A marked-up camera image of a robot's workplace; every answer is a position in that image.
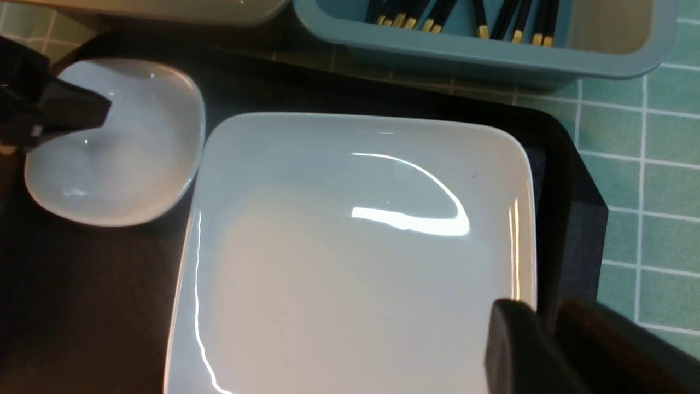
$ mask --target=white square plate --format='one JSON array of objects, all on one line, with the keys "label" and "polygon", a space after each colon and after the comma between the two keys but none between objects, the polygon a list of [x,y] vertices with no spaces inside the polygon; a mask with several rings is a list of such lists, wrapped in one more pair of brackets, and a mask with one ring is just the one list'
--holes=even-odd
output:
[{"label": "white square plate", "polygon": [[169,394],[486,393],[491,303],[536,305],[525,151],[483,125],[223,122],[195,186]]}]

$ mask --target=black object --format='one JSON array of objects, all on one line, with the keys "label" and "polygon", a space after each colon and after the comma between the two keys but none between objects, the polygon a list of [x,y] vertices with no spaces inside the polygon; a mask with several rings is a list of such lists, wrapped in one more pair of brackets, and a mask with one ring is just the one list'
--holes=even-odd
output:
[{"label": "black object", "polygon": [[513,38],[511,42],[520,43],[522,41],[523,32],[525,32],[525,26],[527,26],[527,20],[530,16],[531,8],[532,0],[522,0],[520,11],[518,11],[518,18],[515,20],[515,30],[513,31]]},{"label": "black object", "polygon": [[423,27],[421,28],[421,30],[423,30],[424,32],[429,32],[433,28],[435,20],[438,18],[440,10],[442,10],[442,7],[445,6],[445,3],[447,3],[447,0],[437,0],[435,2],[435,5],[433,5],[433,8],[428,14],[428,19],[426,19],[425,23],[423,23]]},{"label": "black object", "polygon": [[547,26],[545,28],[545,38],[542,46],[551,47],[554,45],[554,32],[557,30],[557,16],[559,15],[559,0],[551,0],[549,11],[547,12]]},{"label": "black object", "polygon": [[445,26],[445,23],[447,23],[450,14],[452,14],[452,10],[454,9],[455,4],[457,4],[457,0],[445,1],[444,5],[442,6],[440,12],[437,15],[437,18],[435,19],[433,27],[431,27],[430,29],[431,33],[439,34],[442,31],[442,28]]},{"label": "black object", "polygon": [[[553,327],[562,297],[597,295],[608,210],[568,133],[543,112],[144,34],[106,34],[74,56],[69,61],[125,57],[181,70],[202,92],[208,133],[255,111],[431,118],[504,130],[523,145],[533,172],[538,313]],[[22,169],[21,162],[0,165],[0,186]],[[10,324],[0,326],[2,391],[160,393],[192,191],[151,223],[102,229],[51,215],[31,201],[21,179],[10,184],[10,196],[0,196],[7,204],[0,211],[0,313],[13,305]],[[5,231],[10,225],[16,227]],[[18,283],[18,291],[8,290]]]},{"label": "black object", "polygon": [[697,394],[700,362],[592,301],[566,300],[554,334],[521,302],[491,309],[491,394]]},{"label": "black object", "polygon": [[25,151],[104,123],[111,102],[56,79],[46,56],[2,36],[0,54],[0,145]]},{"label": "black object", "polygon": [[384,20],[391,13],[391,10],[394,7],[395,3],[396,0],[386,0],[384,5],[381,6],[381,11],[379,12],[379,17],[377,18],[377,24],[379,26],[382,26],[384,24]]},{"label": "black object", "polygon": [[551,0],[542,0],[537,9],[537,19],[535,20],[535,33],[532,36],[532,44],[541,46],[545,39],[547,29],[547,19],[549,18]]},{"label": "black object", "polygon": [[498,13],[498,19],[496,20],[496,25],[493,26],[493,31],[491,32],[492,40],[503,40],[505,34],[508,32],[508,27],[513,20],[513,15],[518,9],[518,3],[520,0],[505,0],[503,6],[500,8]]},{"label": "black object", "polygon": [[379,14],[382,12],[383,5],[384,0],[370,0],[370,2],[367,3],[367,17],[365,17],[365,22],[377,23],[379,20]]},{"label": "black object", "polygon": [[403,27],[403,25],[406,23],[406,19],[408,18],[408,14],[411,12],[411,10],[413,9],[413,5],[417,1],[418,0],[400,0],[398,14],[396,15],[396,18],[394,18],[394,21],[391,24],[391,26],[399,28]]},{"label": "black object", "polygon": [[387,3],[391,3],[389,7],[389,12],[386,14],[386,18],[381,23],[382,26],[391,26],[396,16],[401,11],[401,7],[406,0],[387,0]]},{"label": "black object", "polygon": [[421,19],[423,13],[426,12],[428,3],[430,3],[430,0],[416,1],[416,3],[413,5],[413,8],[411,9],[411,12],[408,14],[408,19],[406,20],[406,24],[403,27],[404,29],[413,30],[413,28],[416,27],[418,19]]},{"label": "black object", "polygon": [[489,23],[486,19],[484,0],[472,0],[474,6],[474,19],[477,25],[477,37],[489,39]]}]

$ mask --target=white ceramic bowl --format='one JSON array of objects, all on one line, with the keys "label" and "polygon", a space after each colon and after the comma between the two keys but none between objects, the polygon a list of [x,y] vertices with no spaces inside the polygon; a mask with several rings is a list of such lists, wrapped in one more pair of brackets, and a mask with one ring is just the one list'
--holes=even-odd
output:
[{"label": "white ceramic bowl", "polygon": [[204,100],[181,72],[143,60],[86,60],[60,78],[112,101],[103,127],[49,141],[24,168],[46,210],[95,226],[159,217],[192,182],[204,146]]},{"label": "white ceramic bowl", "polygon": [[195,187],[165,392],[486,394],[491,304],[537,304],[533,201],[495,128],[228,119]]}]

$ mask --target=black chopstick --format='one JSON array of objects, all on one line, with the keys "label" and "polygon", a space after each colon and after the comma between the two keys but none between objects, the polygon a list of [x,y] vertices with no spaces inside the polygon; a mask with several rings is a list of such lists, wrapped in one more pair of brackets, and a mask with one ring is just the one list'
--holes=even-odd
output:
[{"label": "black chopstick", "polygon": [[389,0],[387,2],[391,3],[391,8],[386,14],[386,18],[384,18],[384,21],[382,21],[382,26],[391,26],[393,24],[394,19],[398,15],[398,11],[401,9],[403,0]]},{"label": "black chopstick", "polygon": [[396,0],[386,0],[383,6],[381,6],[381,11],[379,12],[379,17],[377,18],[377,24],[381,26],[386,19],[386,16],[391,12],[391,9]]},{"label": "black chopstick", "polygon": [[547,26],[545,28],[545,38],[542,46],[551,47],[554,45],[554,32],[557,30],[557,15],[559,14],[559,0],[552,0],[547,13]]},{"label": "black chopstick", "polygon": [[520,12],[518,13],[518,18],[515,20],[515,30],[513,31],[513,39],[511,42],[520,43],[523,39],[523,32],[525,31],[525,26],[527,25],[527,18],[530,15],[530,8],[532,8],[532,0],[522,0],[523,4],[520,6]]},{"label": "black chopstick", "polygon": [[518,3],[519,0],[505,0],[503,2],[496,20],[496,26],[493,27],[491,33],[492,40],[503,40],[505,38],[505,33],[508,32],[508,27],[510,27],[510,23],[513,20]]},{"label": "black chopstick", "polygon": [[435,5],[433,6],[433,9],[431,9],[430,13],[428,14],[428,19],[426,19],[425,23],[423,23],[423,27],[421,28],[421,30],[423,30],[424,32],[429,32],[433,28],[433,25],[435,24],[435,19],[438,18],[440,10],[446,2],[447,0],[437,0]]},{"label": "black chopstick", "polygon": [[377,23],[379,15],[382,13],[382,4],[384,0],[370,0],[367,4],[367,17],[365,18],[366,23]]},{"label": "black chopstick", "polygon": [[437,15],[437,19],[435,19],[433,27],[431,27],[430,29],[431,33],[440,33],[442,31],[442,28],[445,26],[445,23],[447,23],[447,19],[449,19],[449,14],[452,13],[455,4],[457,4],[457,0],[447,0],[444,3],[444,6],[440,10],[440,13]]},{"label": "black chopstick", "polygon": [[542,40],[545,38],[545,29],[547,29],[547,18],[550,11],[550,0],[542,0],[540,7],[537,9],[537,20],[535,21],[535,34],[532,36],[533,45],[542,45]]},{"label": "black chopstick", "polygon": [[430,2],[430,0],[418,0],[408,14],[408,19],[406,19],[406,24],[403,25],[403,28],[412,30],[416,26],[416,23],[418,23],[418,19],[421,19],[421,15],[426,12],[426,8]]},{"label": "black chopstick", "polygon": [[477,36],[481,39],[489,39],[489,23],[486,19],[484,0],[472,0],[474,5],[474,19],[477,23]]},{"label": "black chopstick", "polygon": [[408,14],[411,12],[411,9],[413,8],[413,4],[416,2],[416,0],[399,0],[401,2],[401,5],[398,10],[398,14],[396,15],[396,18],[394,18],[393,23],[391,24],[392,27],[403,27],[403,24],[406,23],[406,18],[408,17]]}]

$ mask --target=black tray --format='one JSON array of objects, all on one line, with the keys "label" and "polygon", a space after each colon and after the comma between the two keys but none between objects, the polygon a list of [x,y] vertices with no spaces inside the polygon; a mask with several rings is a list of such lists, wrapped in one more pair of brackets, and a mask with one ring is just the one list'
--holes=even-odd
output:
[{"label": "black tray", "polygon": [[[432,118],[505,130],[524,145],[533,169],[539,314],[551,324],[563,298],[596,298],[608,209],[566,130],[545,113],[142,35],[98,37],[65,64],[91,57],[154,60],[187,73],[204,96],[208,132],[254,111]],[[191,190],[154,222],[101,229],[36,206],[21,167],[21,160],[0,158],[0,318],[7,317],[0,391],[160,393]]]}]

